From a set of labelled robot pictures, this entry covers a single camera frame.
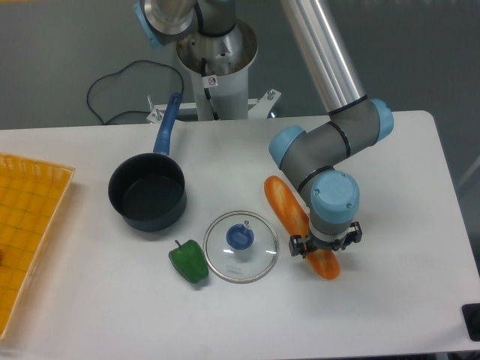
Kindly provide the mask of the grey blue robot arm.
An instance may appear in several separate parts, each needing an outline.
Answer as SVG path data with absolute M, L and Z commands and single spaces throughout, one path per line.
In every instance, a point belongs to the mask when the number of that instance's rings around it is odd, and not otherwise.
M 329 116 L 312 131 L 285 128 L 268 148 L 310 211 L 289 250 L 337 251 L 359 242 L 362 231 L 354 219 L 359 187 L 335 165 L 387 137 L 394 119 L 384 102 L 366 95 L 324 1 L 283 1 L 282 8 Z M 233 1 L 138 1 L 134 10 L 153 47 L 176 45 L 199 120 L 247 116 L 248 68 L 258 45 Z

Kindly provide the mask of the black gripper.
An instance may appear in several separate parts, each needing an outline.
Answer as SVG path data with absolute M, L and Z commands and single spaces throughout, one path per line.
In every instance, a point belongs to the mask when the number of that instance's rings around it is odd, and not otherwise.
M 351 244 L 358 244 L 362 240 L 363 232 L 358 221 L 350 224 L 349 229 L 336 234 L 327 235 L 322 232 L 308 233 L 307 237 L 301 235 L 291 235 L 289 238 L 289 252 L 292 257 L 301 256 L 306 258 L 308 251 L 318 250 L 338 251 L 344 250 Z

